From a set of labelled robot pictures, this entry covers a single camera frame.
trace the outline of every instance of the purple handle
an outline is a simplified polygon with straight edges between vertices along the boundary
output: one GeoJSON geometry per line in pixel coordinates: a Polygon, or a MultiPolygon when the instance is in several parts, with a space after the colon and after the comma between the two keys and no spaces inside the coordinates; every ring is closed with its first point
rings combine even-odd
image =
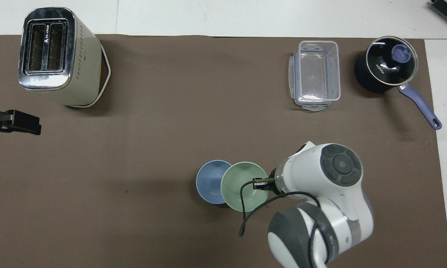
{"type": "Polygon", "coordinates": [[[438,120],[435,113],[432,111],[432,109],[429,107],[427,102],[424,100],[422,96],[415,90],[415,88],[409,86],[409,84],[404,84],[398,87],[400,93],[402,93],[404,96],[411,99],[413,102],[415,102],[415,105],[419,108],[419,110],[422,112],[424,117],[427,119],[429,124],[433,127],[433,129],[441,129],[441,122],[438,120]]]}

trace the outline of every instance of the blue bowl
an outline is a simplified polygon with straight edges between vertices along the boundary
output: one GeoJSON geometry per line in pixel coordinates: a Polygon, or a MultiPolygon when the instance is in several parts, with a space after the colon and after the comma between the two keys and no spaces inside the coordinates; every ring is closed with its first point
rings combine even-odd
{"type": "Polygon", "coordinates": [[[197,173],[195,184],[203,200],[219,205],[224,204],[220,183],[225,171],[232,166],[227,161],[213,160],[203,165],[197,173]]]}

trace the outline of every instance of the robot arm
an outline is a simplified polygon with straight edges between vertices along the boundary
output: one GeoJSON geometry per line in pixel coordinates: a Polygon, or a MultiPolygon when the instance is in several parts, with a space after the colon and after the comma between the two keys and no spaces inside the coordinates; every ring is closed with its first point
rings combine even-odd
{"type": "Polygon", "coordinates": [[[253,188],[304,191],[317,198],[317,203],[311,200],[278,212],[269,225],[269,247],[285,268],[324,268],[371,235],[373,214],[361,188],[363,167],[351,149],[307,142],[272,175],[273,182],[254,179],[253,188]]]}

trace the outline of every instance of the purple lid knob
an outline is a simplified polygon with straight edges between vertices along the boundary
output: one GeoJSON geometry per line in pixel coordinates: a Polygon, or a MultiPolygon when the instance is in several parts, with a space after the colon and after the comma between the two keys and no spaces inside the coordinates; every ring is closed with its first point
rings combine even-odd
{"type": "Polygon", "coordinates": [[[392,59],[398,63],[406,63],[412,59],[412,53],[406,45],[398,44],[392,48],[392,59]]]}

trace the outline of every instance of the table surface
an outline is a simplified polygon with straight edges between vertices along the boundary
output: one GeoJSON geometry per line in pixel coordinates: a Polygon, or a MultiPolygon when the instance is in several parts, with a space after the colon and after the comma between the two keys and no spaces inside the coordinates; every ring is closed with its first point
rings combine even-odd
{"type": "Polygon", "coordinates": [[[447,214],[447,22],[413,0],[0,0],[0,34],[21,34],[26,14],[65,6],[95,34],[282,37],[395,35],[425,39],[447,214]]]}

